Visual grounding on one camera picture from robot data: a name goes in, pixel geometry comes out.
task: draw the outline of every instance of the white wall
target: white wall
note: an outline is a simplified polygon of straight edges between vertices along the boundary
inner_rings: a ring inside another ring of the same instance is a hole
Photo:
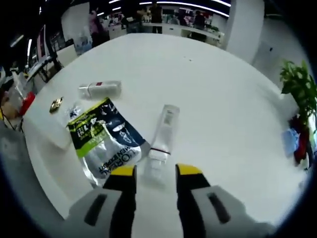
[[[169,10],[174,10],[174,11],[177,11],[179,10],[179,8],[185,8],[185,9],[189,9],[189,10],[192,10],[193,11],[193,15],[195,15],[195,12],[197,10],[199,10],[200,12],[206,12],[204,11],[203,9],[201,8],[197,8],[197,9],[191,9],[190,7],[186,7],[186,6],[170,6],[170,5],[161,5],[160,6],[162,7],[162,9],[169,9]]]
[[[61,25],[66,41],[78,38],[82,34],[90,37],[89,32],[89,3],[70,7],[61,17]]]
[[[227,19],[218,14],[214,14],[212,16],[211,25],[218,27],[220,32],[225,32],[227,27]]]
[[[259,46],[263,19],[263,0],[233,0],[224,36],[224,49],[251,63]]]
[[[292,29],[281,20],[265,19],[253,66],[281,88],[279,73],[282,59],[291,60],[296,64],[301,64],[302,60],[305,60],[309,64],[305,51]]]

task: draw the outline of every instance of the round table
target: round table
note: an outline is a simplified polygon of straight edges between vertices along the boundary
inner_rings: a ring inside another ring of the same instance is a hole
[[[106,80],[122,81],[122,95],[114,104],[148,142],[164,104],[178,106],[173,163],[201,169],[211,185],[242,201],[256,221],[277,224],[292,207],[303,173],[285,157],[281,134],[294,102],[282,100],[279,89],[251,65],[191,39],[129,34],[74,60],[31,107],[49,113],[61,96],[64,106],[72,105],[79,100],[80,84]],[[85,109],[94,103],[81,101]],[[72,145],[57,150],[30,123],[23,127],[38,180],[66,218],[70,206],[92,190],[75,150]]]

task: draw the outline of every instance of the plastic bag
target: plastic bag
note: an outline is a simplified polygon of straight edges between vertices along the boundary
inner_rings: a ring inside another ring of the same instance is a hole
[[[75,120],[84,113],[83,107],[79,101],[75,102],[71,106],[62,103],[59,110],[62,113],[59,117],[59,121],[64,127],[67,127],[71,121]]]
[[[282,134],[284,143],[284,152],[290,157],[299,147],[299,134],[294,129],[287,129]]]
[[[93,185],[103,186],[112,170],[142,157],[140,146],[146,141],[109,98],[71,121],[68,129],[84,173]]]

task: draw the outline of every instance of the small gold object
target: small gold object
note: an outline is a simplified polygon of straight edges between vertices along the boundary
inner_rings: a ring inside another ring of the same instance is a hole
[[[50,113],[55,113],[59,109],[62,101],[63,97],[54,100],[50,108]]]

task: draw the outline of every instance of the l'oreal product package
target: l'oreal product package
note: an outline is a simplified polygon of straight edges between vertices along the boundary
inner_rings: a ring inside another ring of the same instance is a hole
[[[164,105],[145,167],[145,175],[160,180],[164,165],[171,155],[175,138],[179,108]]]
[[[124,119],[109,98],[68,124],[77,156],[86,177],[102,187],[111,171],[135,164],[146,141]]]

